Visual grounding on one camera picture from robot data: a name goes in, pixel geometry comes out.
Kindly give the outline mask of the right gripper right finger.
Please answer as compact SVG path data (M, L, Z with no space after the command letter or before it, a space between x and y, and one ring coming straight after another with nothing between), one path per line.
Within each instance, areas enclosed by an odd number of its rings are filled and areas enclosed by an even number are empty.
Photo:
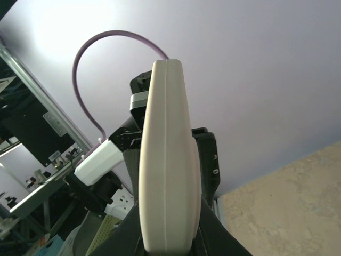
M202 198L199 226L189 255L251 256L251 253L225 229Z

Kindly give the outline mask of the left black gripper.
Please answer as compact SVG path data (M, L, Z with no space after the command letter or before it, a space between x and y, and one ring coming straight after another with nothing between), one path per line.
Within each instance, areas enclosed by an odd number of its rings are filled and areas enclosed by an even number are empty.
M132 94L149 91L152 71L139 74L130 82ZM130 111L131 116L109 137L123 153L129 149L140 149L142 130L147 106Z

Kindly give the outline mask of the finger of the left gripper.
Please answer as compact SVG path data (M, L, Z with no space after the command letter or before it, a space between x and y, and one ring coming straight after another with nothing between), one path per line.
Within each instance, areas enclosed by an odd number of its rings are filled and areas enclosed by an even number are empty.
M205 127L192 129L192 136L198 147L202 196L212 205L221 180L216 139Z

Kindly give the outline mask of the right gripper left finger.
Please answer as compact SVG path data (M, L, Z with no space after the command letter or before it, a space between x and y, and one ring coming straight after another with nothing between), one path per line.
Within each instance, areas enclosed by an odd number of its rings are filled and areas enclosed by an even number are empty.
M145 255L139 208L134 205L118 228L90 256Z

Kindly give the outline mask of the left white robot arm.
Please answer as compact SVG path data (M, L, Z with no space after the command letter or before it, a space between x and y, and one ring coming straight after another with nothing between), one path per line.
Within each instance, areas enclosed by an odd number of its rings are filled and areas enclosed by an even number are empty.
M126 163L132 183L134 186L138 185L139 160L130 162L123 153L137 151L141 147L151 74L151 71L147 71L131 80L130 118L111 136L101 139L99 144L76 164L75 176L68 178L72 181L75 191L92 211L102 211L104 205L111 201L109 196L112 192L109 189L118 187L118 179L109 172L119 163ZM208 205L212 205L221 180L216 139L205 127L193 129L192 136L198 146L202 195Z

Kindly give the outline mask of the white phone case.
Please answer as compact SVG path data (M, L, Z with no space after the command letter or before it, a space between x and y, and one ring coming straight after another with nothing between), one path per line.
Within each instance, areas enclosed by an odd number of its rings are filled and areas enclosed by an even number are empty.
M149 255L187 255L197 233L201 195L183 67L157 60L142 132L139 216Z

